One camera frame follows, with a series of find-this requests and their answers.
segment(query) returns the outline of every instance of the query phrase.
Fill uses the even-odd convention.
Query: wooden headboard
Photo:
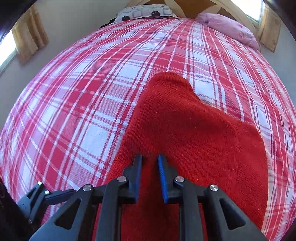
[[[144,4],[166,4],[178,17],[186,18],[196,18],[200,12],[218,13],[238,21],[257,35],[249,17],[231,0],[131,0],[127,7]]]

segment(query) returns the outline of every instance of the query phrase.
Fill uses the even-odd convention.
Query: metal screw
[[[182,182],[184,182],[185,178],[182,176],[177,176],[177,177],[175,177],[175,180],[176,180],[176,182],[182,183]]]
[[[82,187],[83,191],[90,191],[91,190],[91,185],[86,184]]]
[[[125,176],[120,176],[120,177],[117,178],[117,181],[119,181],[120,183],[125,182],[126,177]]]
[[[216,191],[218,191],[219,188],[218,188],[217,185],[212,184],[212,185],[210,186],[210,189],[211,189],[212,191],[216,192]]]

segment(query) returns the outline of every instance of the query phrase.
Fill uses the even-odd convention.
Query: plaid pattern
[[[262,232],[279,240],[296,215],[293,104],[261,54],[188,19],[105,27],[41,70],[0,135],[0,175],[12,197],[38,180],[51,191],[101,185],[145,84],[163,71],[180,74],[202,101],[261,133],[269,181]]]

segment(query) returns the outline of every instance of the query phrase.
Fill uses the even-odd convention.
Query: curtain
[[[39,49],[49,42],[36,4],[29,8],[12,28],[12,35],[17,47],[17,56],[25,64]]]
[[[280,17],[266,4],[259,23],[258,40],[272,52],[275,52],[281,29]]]

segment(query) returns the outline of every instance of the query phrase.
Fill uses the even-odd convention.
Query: window
[[[0,72],[3,65],[6,65],[15,55],[15,41],[10,31],[0,44]]]
[[[245,14],[259,22],[261,15],[262,0],[231,0]]]

